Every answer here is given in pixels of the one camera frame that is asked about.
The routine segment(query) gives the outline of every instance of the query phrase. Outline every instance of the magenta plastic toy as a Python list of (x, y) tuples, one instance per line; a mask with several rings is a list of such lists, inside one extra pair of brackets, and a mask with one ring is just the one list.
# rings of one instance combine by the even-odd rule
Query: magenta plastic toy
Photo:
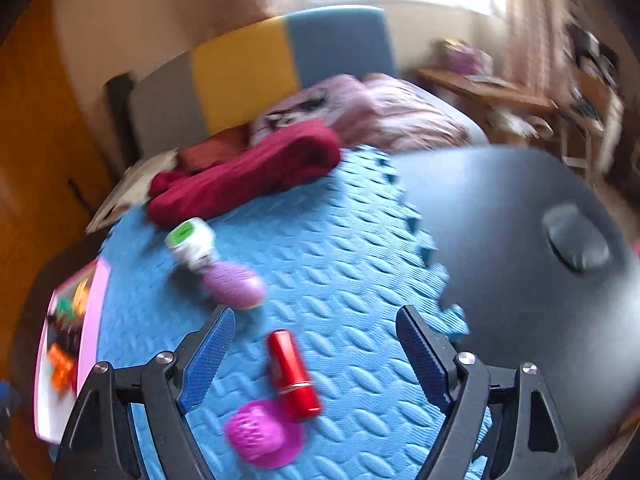
[(284, 417), (277, 400), (252, 400), (225, 424), (225, 436), (238, 456), (255, 466), (276, 469), (302, 451), (305, 430)]
[(255, 272), (232, 262), (214, 262), (198, 271), (202, 285), (219, 304), (235, 310), (260, 305), (267, 295), (264, 280)]

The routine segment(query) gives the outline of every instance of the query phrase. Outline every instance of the rolled maroon towel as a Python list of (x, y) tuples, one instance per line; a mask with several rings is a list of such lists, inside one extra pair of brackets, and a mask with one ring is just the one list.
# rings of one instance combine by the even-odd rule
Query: rolled maroon towel
[(340, 138), (320, 119), (278, 130), (226, 164), (187, 176), (161, 172), (151, 182), (149, 219), (174, 227), (221, 215), (264, 194), (327, 176), (340, 162)]

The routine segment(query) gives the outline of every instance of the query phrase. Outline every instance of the red lipstick tube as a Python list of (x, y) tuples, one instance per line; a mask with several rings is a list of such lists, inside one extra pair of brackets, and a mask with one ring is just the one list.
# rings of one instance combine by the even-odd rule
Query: red lipstick tube
[(267, 349), (271, 356), (271, 380), (287, 418), (304, 422), (320, 415), (322, 405), (293, 334), (289, 330), (274, 330), (267, 337)]

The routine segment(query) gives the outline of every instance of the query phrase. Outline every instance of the screw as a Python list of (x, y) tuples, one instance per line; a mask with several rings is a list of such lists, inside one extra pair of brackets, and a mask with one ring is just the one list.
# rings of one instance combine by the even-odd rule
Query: screw
[(100, 361), (94, 365), (94, 373), (103, 374), (109, 369), (109, 363), (106, 361)]
[(156, 356), (156, 363), (160, 363), (161, 365), (169, 364), (174, 360), (174, 354), (171, 352), (160, 352)]
[(476, 362), (476, 356), (471, 352), (460, 352), (458, 354), (458, 361), (463, 365), (472, 365)]
[(533, 363), (524, 363), (522, 365), (522, 371), (529, 375), (535, 375), (538, 373), (538, 367)]

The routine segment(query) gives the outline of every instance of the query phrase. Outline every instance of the textured mat surface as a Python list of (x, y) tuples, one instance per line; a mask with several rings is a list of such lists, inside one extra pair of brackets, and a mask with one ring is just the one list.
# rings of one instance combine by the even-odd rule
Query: textured mat surface
[[(218, 480), (414, 480), (444, 417), (426, 402), (396, 339), (396, 311), (414, 304), (450, 337), (468, 328), (460, 307), (438, 306), (447, 271), (425, 265), (433, 241), (414, 233), (420, 217), (402, 203), (395, 180), (383, 153), (345, 152), (330, 176), (209, 222), (220, 255), (260, 272), (269, 286), (263, 306), (237, 313), (229, 352), (203, 405), (188, 415)], [(175, 265), (165, 235), (136, 208), (103, 245), (112, 269), (97, 356), (115, 367), (173, 349), (212, 311), (196, 277)], [(324, 413), (305, 425), (297, 460), (267, 471), (238, 459), (223, 426), (245, 402), (273, 397), (264, 338), (276, 328), (296, 335)], [(141, 406), (134, 417), (149, 475), (162, 479)], [(482, 434), (489, 425), (486, 412)], [(476, 460), (467, 478), (479, 478), (484, 463)]]

